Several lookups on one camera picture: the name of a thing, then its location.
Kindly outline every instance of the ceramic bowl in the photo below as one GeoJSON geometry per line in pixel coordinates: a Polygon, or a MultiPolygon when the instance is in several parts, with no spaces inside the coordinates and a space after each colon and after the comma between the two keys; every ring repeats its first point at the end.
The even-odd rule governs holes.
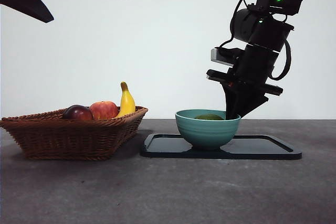
{"type": "Polygon", "coordinates": [[[225,119],[225,111],[181,110],[175,118],[181,136],[195,148],[215,150],[230,142],[238,130],[240,116],[233,120],[200,120],[198,115],[216,114],[225,119]]]}

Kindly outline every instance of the red apple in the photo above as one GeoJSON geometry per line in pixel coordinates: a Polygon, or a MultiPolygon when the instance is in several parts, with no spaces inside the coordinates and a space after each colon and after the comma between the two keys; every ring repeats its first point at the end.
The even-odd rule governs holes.
{"type": "Polygon", "coordinates": [[[91,111],[82,105],[72,105],[63,112],[63,119],[93,120],[91,111]]]}
{"type": "Polygon", "coordinates": [[[118,107],[111,101],[95,102],[89,107],[89,110],[95,120],[111,119],[118,115],[118,107]]]}

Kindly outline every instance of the woven basket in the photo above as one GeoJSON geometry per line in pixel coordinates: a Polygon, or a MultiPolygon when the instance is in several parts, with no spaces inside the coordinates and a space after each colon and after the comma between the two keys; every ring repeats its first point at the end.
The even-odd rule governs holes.
{"type": "Polygon", "coordinates": [[[61,119],[64,110],[2,118],[0,127],[28,159],[107,160],[136,134],[148,111],[137,106],[134,113],[120,118],[77,121],[61,119]]]}

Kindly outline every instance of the yellow banana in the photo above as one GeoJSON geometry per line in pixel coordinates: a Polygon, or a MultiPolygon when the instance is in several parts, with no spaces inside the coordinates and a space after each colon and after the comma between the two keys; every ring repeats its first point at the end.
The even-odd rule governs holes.
{"type": "Polygon", "coordinates": [[[135,112],[135,102],[130,91],[128,90],[126,82],[122,81],[120,83],[120,86],[122,90],[122,95],[120,102],[120,111],[116,118],[135,112]]]}

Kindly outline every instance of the lime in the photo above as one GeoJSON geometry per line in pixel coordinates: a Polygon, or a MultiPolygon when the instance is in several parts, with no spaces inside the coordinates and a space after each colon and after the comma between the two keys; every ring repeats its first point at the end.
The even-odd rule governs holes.
{"type": "Polygon", "coordinates": [[[219,115],[216,114],[204,114],[204,115],[198,115],[195,117],[195,119],[202,119],[202,120],[224,120],[219,115]]]}

